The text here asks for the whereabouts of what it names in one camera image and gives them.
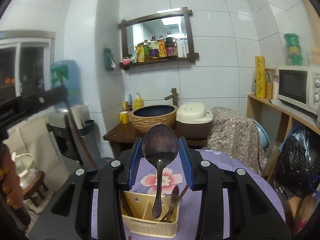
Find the microwave door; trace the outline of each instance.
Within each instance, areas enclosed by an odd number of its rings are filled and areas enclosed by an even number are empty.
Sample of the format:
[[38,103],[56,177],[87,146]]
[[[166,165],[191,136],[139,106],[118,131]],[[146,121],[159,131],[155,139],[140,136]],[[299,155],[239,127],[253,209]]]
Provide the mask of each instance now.
[[307,71],[279,70],[279,95],[307,102]]

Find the soap dispenser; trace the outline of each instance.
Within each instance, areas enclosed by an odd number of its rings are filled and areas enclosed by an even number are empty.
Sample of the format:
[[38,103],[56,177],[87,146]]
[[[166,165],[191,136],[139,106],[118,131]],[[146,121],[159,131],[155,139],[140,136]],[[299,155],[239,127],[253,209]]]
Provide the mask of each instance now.
[[139,92],[136,92],[136,94],[137,94],[137,96],[136,96],[136,98],[134,99],[133,104],[132,104],[132,109],[133,109],[133,110],[137,110],[137,109],[139,109],[139,108],[144,107],[143,100],[142,100],[142,98],[140,97]]

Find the window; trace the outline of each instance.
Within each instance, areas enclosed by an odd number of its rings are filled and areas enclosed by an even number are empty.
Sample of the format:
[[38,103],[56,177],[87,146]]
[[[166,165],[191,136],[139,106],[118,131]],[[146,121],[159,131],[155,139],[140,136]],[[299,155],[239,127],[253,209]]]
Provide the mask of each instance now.
[[51,39],[0,40],[0,104],[50,89]]

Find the small wooden stool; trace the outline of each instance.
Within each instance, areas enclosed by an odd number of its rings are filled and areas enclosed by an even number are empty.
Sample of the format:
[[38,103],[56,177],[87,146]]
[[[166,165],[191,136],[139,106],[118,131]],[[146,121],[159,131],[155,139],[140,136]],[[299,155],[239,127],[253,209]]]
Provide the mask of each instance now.
[[23,190],[23,199],[30,199],[33,204],[38,207],[38,203],[36,201],[36,199],[34,197],[32,197],[32,195],[37,192],[40,196],[41,199],[44,199],[44,196],[42,195],[42,193],[40,192],[39,188],[41,187],[41,185],[43,186],[45,191],[48,191],[47,186],[44,184],[44,172],[43,171],[38,171],[38,173],[36,174],[35,178],[33,179],[33,181],[29,184],[28,187],[26,187]]

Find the green sign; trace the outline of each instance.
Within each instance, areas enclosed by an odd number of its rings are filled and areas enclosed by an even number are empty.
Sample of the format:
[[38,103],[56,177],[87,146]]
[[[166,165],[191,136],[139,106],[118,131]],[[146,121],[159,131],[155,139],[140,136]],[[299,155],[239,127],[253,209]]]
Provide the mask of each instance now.
[[61,70],[63,81],[69,80],[68,66],[63,65],[61,67],[52,68],[51,69],[51,84],[52,85],[60,85],[59,76],[58,76],[59,70]]

